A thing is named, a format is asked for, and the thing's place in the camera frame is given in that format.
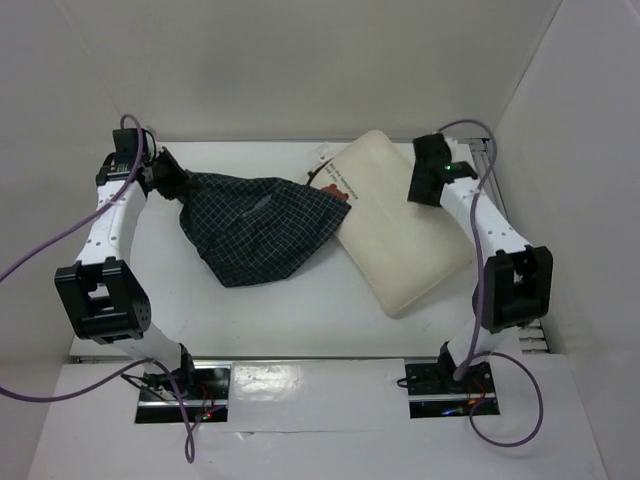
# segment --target grid pattern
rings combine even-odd
[[[289,277],[342,224],[346,202],[281,178],[189,172],[180,226],[225,287]]]

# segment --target white wall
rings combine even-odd
[[[0,2],[0,269],[94,208],[114,107],[49,0]],[[72,339],[53,286],[75,236],[0,286],[0,384],[51,395]],[[25,478],[46,405],[0,397],[0,478]]]
[[[559,0],[59,0],[163,140],[497,125]]]
[[[565,0],[498,128],[509,214],[554,253],[551,315],[613,480],[637,478],[640,0]]]

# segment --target wall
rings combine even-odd
[[[547,326],[612,480],[640,469],[639,11],[565,0],[498,128],[509,214],[554,253]]]
[[[115,108],[48,0],[0,3],[0,268],[89,213],[93,176],[110,148]],[[72,330],[53,287],[76,235],[0,287],[0,384],[51,395]],[[0,478],[25,478],[47,405],[0,397]]]
[[[506,107],[559,0],[59,0],[163,140],[412,137]]]

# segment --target plaid cloth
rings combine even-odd
[[[180,226],[225,287],[289,277],[338,229],[350,206],[281,178],[186,172]]]

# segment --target black plaid fabric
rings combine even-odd
[[[180,226],[225,287],[289,277],[329,240],[351,208],[281,178],[187,173]]]

